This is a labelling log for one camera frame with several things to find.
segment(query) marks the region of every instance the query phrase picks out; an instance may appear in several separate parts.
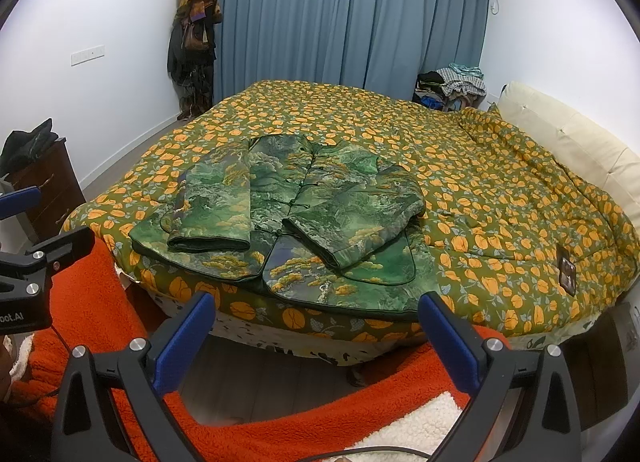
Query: wall switch panel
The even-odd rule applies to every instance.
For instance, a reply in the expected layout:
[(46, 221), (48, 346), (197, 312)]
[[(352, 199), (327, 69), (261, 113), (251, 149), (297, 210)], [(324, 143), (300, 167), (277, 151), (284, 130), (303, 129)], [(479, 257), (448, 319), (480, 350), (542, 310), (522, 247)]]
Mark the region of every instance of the wall switch panel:
[(104, 46), (97, 46), (91, 49), (84, 49), (84, 51), (73, 52), (71, 54), (71, 67), (78, 64), (83, 64), (89, 60), (100, 58), (104, 56)]

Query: white wall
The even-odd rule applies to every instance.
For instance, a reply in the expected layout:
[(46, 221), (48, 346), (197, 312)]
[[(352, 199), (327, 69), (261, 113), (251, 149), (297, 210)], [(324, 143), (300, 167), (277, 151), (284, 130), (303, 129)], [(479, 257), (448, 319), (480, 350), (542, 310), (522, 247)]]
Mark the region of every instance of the white wall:
[[(53, 118), (81, 186), (169, 124), (178, 99), (166, 72), (177, 0), (20, 0), (0, 30), (0, 145)], [(75, 51), (103, 58), (70, 66)], [(3, 250), (24, 236), (0, 223)]]
[(480, 67), (572, 106), (640, 153), (640, 42), (615, 0), (498, 0)]

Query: plaid cloth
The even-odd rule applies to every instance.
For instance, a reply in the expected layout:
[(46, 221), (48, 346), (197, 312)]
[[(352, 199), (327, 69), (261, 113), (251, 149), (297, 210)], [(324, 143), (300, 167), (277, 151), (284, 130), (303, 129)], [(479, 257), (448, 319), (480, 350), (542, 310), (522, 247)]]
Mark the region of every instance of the plaid cloth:
[(439, 68), (436, 72), (444, 80), (440, 87), (446, 96), (451, 96), (452, 92), (462, 92), (462, 94), (473, 94), (474, 96), (486, 94), (484, 81), (478, 76), (463, 76), (449, 67)]

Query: drawer handle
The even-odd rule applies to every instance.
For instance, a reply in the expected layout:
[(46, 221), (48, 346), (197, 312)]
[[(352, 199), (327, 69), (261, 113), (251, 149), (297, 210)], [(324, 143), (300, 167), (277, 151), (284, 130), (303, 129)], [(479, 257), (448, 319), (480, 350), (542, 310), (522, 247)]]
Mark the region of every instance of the drawer handle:
[(55, 173), (52, 173), (51, 176), (49, 177), (49, 179), (47, 179), (41, 185), (38, 186), (38, 189), (44, 188), (47, 184), (49, 184), (49, 182), (53, 181), (53, 176), (54, 175), (55, 175)]
[(56, 220), (56, 225), (58, 224), (62, 224), (62, 221), (69, 216), (69, 214), (71, 213), (71, 208), (66, 208), (65, 214), (63, 214), (62, 217), (60, 217), (58, 220)]

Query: person's hand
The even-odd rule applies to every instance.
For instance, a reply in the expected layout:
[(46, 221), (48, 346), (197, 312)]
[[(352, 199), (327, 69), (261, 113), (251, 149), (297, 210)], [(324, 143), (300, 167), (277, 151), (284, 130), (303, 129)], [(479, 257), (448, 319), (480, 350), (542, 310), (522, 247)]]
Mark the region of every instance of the person's hand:
[(4, 348), (4, 336), (0, 336), (0, 400), (4, 398), (11, 386), (11, 375), (9, 372), (14, 366), (9, 352)]

